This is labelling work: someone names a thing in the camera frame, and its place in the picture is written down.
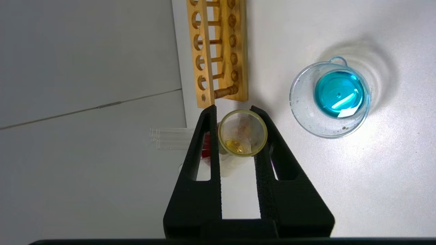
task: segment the glass beaker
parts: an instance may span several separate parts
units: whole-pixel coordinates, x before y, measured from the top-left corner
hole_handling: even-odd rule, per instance
[[[290,90],[297,122],[323,138],[340,138],[359,128],[369,112],[370,91],[364,77],[336,56],[304,68]]]
[[[220,144],[237,157],[256,155],[265,146],[267,137],[265,122],[248,110],[230,112],[218,126]]]

